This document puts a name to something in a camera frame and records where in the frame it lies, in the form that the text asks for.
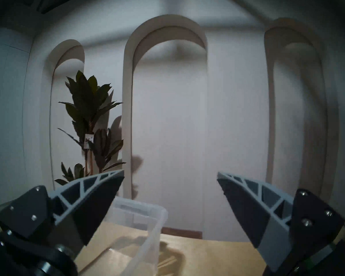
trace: wooden table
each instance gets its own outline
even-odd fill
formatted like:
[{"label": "wooden table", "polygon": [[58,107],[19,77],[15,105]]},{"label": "wooden table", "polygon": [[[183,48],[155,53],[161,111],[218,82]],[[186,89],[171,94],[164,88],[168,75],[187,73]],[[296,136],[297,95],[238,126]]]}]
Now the wooden table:
[{"label": "wooden table", "polygon": [[[117,275],[146,236],[146,231],[103,222],[76,258],[78,271],[82,276]],[[114,253],[112,261],[109,252]],[[161,234],[159,276],[260,276],[265,266],[261,255],[248,242],[198,240]]]}]

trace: screw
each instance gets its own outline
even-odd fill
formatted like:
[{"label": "screw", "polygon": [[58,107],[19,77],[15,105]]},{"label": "screw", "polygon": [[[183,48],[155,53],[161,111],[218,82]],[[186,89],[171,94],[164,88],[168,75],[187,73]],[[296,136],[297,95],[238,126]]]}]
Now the screw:
[{"label": "screw", "polygon": [[312,221],[309,219],[302,219],[302,223],[304,224],[304,226],[312,226],[313,225]]},{"label": "screw", "polygon": [[330,217],[333,215],[333,212],[331,212],[330,210],[325,210],[324,213],[326,214],[326,216]]}]

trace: white tag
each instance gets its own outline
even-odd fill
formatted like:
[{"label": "white tag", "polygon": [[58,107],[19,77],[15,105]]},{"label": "white tag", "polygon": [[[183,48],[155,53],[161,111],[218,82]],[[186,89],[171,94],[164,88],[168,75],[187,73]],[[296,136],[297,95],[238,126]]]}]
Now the white tag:
[{"label": "white tag", "polygon": [[93,142],[93,137],[94,137],[94,134],[85,134],[84,135],[84,149],[89,149],[88,140],[90,142]]}]

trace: dark green leaf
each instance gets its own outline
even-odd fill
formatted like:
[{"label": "dark green leaf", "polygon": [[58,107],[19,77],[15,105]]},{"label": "dark green leaf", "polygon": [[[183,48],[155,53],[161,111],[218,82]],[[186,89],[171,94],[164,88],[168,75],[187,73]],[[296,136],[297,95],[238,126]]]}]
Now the dark green leaf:
[{"label": "dark green leaf", "polygon": [[73,178],[72,176],[63,175],[63,177],[64,177],[65,179],[67,179],[69,182],[74,180],[74,178]]},{"label": "dark green leaf", "polygon": [[83,168],[83,166],[80,163],[78,163],[74,166],[74,179],[81,178],[80,174],[81,174],[82,168]]},{"label": "dark green leaf", "polygon": [[91,87],[92,93],[96,94],[97,92],[97,79],[95,76],[91,76],[88,79],[89,86]]},{"label": "dark green leaf", "polygon": [[110,168],[116,167],[116,166],[121,165],[121,164],[126,164],[126,162],[114,163],[114,164],[111,165],[110,167],[107,167],[106,169],[104,169],[102,172],[105,172],[106,170],[109,170]]},{"label": "dark green leaf", "polygon": [[108,128],[108,132],[107,132],[107,138],[106,138],[106,144],[105,147],[103,149],[102,155],[107,155],[110,151],[110,145],[111,145],[111,129]]},{"label": "dark green leaf", "polygon": [[79,113],[89,121],[95,113],[93,106],[89,104],[89,101],[85,101],[83,97],[78,94],[73,95],[73,101]]},{"label": "dark green leaf", "polygon": [[67,109],[68,115],[75,121],[81,120],[83,117],[81,113],[76,109],[74,104],[71,103],[65,103],[65,102],[59,102],[61,104],[65,104],[65,107]]},{"label": "dark green leaf", "polygon": [[110,151],[110,153],[106,156],[107,158],[107,162],[110,161],[111,157],[116,154],[122,147],[123,147],[124,141],[123,140],[117,140],[115,142],[113,142],[113,144],[111,145],[112,150]]},{"label": "dark green leaf", "polygon": [[114,90],[112,90],[110,96],[109,96],[109,101],[111,101],[113,99],[113,94],[114,94]]},{"label": "dark green leaf", "polygon": [[94,143],[88,140],[88,145],[90,150],[93,152],[94,160],[96,161],[97,167],[101,170],[103,167],[105,167],[105,157],[100,154],[100,152],[97,151],[97,147]]},{"label": "dark green leaf", "polygon": [[70,105],[70,106],[72,106],[72,107],[75,107],[75,106],[74,106],[74,104],[72,104],[72,103],[68,103],[68,102],[58,102],[58,103],[60,103],[60,104],[64,104],[64,105]]},{"label": "dark green leaf", "polygon": [[84,77],[83,73],[82,73],[80,70],[78,70],[77,75],[75,76],[75,80],[76,80],[77,82],[79,82],[79,77],[81,77],[81,76]]},{"label": "dark green leaf", "polygon": [[67,175],[67,170],[65,169],[65,166],[63,163],[61,163],[61,171],[64,173],[64,175]]},{"label": "dark green leaf", "polygon": [[90,140],[87,140],[87,142],[88,142],[89,149],[93,152],[93,154],[98,155],[97,148],[94,145],[94,143],[91,142]]},{"label": "dark green leaf", "polygon": [[98,107],[94,102],[95,99],[94,99],[92,89],[91,89],[86,77],[84,77],[84,75],[79,76],[77,83],[78,83],[79,90],[80,90],[79,96],[82,97],[82,100],[88,105],[88,108],[90,108],[92,110],[91,116],[93,116],[94,113],[97,111]]},{"label": "dark green leaf", "polygon": [[79,93],[79,87],[77,82],[75,82],[72,78],[67,77],[69,81],[69,91],[72,95]]},{"label": "dark green leaf", "polygon": [[74,180],[74,176],[73,176],[73,173],[72,173],[72,170],[70,169],[70,167],[68,168],[68,176],[72,177]]},{"label": "dark green leaf", "polygon": [[85,127],[85,123],[83,121],[72,121],[73,127],[77,136],[79,137],[79,145],[83,148],[84,147],[84,138],[87,131]]},{"label": "dark green leaf", "polygon": [[110,89],[110,84],[105,84],[97,90],[96,95],[94,97],[94,102],[97,108],[99,108],[105,102],[106,98],[109,96],[108,92]]},{"label": "dark green leaf", "polygon": [[67,86],[67,88],[70,90],[70,84],[68,82],[65,82],[65,85]]},{"label": "dark green leaf", "polygon": [[60,185],[66,185],[68,183],[63,179],[56,179],[55,182],[59,183]]},{"label": "dark green leaf", "polygon": [[61,130],[64,133],[66,133],[72,140],[74,140],[78,145],[80,145],[83,148],[83,145],[78,140],[76,140],[73,136],[71,136],[66,131],[62,130],[61,128],[58,128],[58,129]]},{"label": "dark green leaf", "polygon": [[96,122],[98,121],[101,115],[105,114],[106,112],[108,112],[109,110],[111,110],[112,108],[116,107],[119,104],[122,104],[122,103],[111,102],[107,104],[106,107],[99,109],[92,119],[92,125],[94,126],[96,124]]},{"label": "dark green leaf", "polygon": [[79,172],[79,178],[84,177],[84,167],[82,167],[81,171]]}]

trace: transparent plastic box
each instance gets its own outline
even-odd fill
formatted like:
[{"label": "transparent plastic box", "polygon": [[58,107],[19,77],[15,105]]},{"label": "transparent plastic box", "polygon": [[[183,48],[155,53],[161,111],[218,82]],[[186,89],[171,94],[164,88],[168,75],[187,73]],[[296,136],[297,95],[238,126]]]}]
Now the transparent plastic box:
[{"label": "transparent plastic box", "polygon": [[154,276],[167,211],[115,197],[88,246],[76,259],[79,275]]}]

